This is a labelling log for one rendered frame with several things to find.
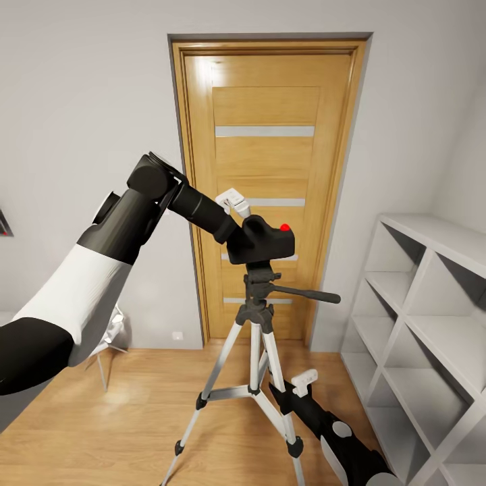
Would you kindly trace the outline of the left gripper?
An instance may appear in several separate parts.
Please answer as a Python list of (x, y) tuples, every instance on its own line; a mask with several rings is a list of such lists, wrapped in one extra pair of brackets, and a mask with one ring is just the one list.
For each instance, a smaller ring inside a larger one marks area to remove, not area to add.
[(203, 193), (196, 210), (186, 220), (211, 233), (216, 242), (222, 245), (226, 240), (231, 240), (246, 247), (254, 246), (254, 243), (240, 231), (233, 217)]

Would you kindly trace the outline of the digital camera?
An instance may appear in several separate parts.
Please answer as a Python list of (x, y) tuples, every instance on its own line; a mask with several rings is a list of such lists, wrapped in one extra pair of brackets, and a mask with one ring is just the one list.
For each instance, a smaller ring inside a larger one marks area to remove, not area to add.
[(251, 215), (244, 218), (240, 231), (254, 246), (246, 247), (226, 240), (229, 261), (233, 265), (282, 259), (295, 254), (295, 235), (287, 223), (279, 229), (272, 228), (260, 215)]

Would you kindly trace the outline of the camera tripod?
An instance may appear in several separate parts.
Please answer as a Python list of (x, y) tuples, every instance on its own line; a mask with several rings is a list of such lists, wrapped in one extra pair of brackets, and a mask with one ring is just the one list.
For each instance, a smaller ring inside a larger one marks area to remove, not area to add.
[[(273, 304), (266, 307), (267, 300), (265, 300), (265, 298), (268, 297), (270, 292), (277, 291), (301, 295), (317, 301), (339, 304), (342, 302), (341, 297), (339, 294), (314, 290), (297, 290), (294, 288), (275, 286), (273, 283), (269, 283), (275, 279), (281, 279), (281, 273), (273, 272), (270, 260), (257, 261), (257, 263), (246, 263), (246, 270), (248, 274), (244, 275), (243, 280), (246, 288), (245, 304), (240, 306), (233, 327), (226, 338), (223, 349), (221, 350), (207, 384), (197, 398), (196, 410), (189, 422), (188, 428), (186, 429), (183, 438), (178, 440), (175, 445), (175, 457), (160, 486), (166, 485), (178, 457), (182, 451), (184, 451), (186, 440), (194, 424), (196, 424), (201, 409), (206, 406), (207, 402), (242, 397), (254, 398), (269, 417), (275, 428), (281, 433), (281, 436), (286, 440), (289, 455), (293, 457), (298, 486), (305, 486), (304, 475), (302, 474), (300, 463), (300, 455), (303, 452), (304, 444), (301, 437), (296, 437), (295, 435), (291, 412), (285, 416), (280, 415), (260, 389), (267, 365), (269, 365), (269, 374), (271, 374), (273, 385), (282, 394), (286, 392), (278, 352), (275, 345), (276, 339), (274, 339), (271, 322), (274, 314)], [(249, 319), (251, 322), (250, 384), (223, 389), (212, 389), (235, 340), (237, 340), (241, 327), (244, 325), (245, 320)], [(261, 361), (259, 362), (262, 339), (264, 343), (264, 352)]]

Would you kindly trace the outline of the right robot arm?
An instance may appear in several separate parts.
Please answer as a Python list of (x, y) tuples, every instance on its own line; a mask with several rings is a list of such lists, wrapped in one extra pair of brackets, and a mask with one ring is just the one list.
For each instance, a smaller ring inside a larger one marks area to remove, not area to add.
[(312, 398), (311, 383), (318, 378), (316, 369), (310, 369), (285, 379), (283, 394), (269, 382), (281, 413), (294, 411), (321, 442), (323, 454), (343, 486), (406, 486), (388, 468), (377, 450), (370, 451), (352, 428), (331, 411), (325, 412)]

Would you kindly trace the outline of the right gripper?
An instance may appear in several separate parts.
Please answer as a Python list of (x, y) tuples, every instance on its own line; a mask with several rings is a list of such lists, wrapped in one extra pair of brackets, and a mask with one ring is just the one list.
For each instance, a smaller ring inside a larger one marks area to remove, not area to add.
[(283, 380), (283, 383), (285, 383), (286, 392), (282, 394), (269, 382), (269, 389), (273, 393), (278, 405), (280, 405), (281, 413), (285, 416), (294, 411), (302, 422), (306, 423), (306, 416), (309, 410), (318, 404), (318, 402), (312, 398), (312, 385), (307, 385), (308, 395), (301, 398), (298, 394), (293, 393), (293, 389), (296, 389), (297, 386), (294, 386), (285, 379)]

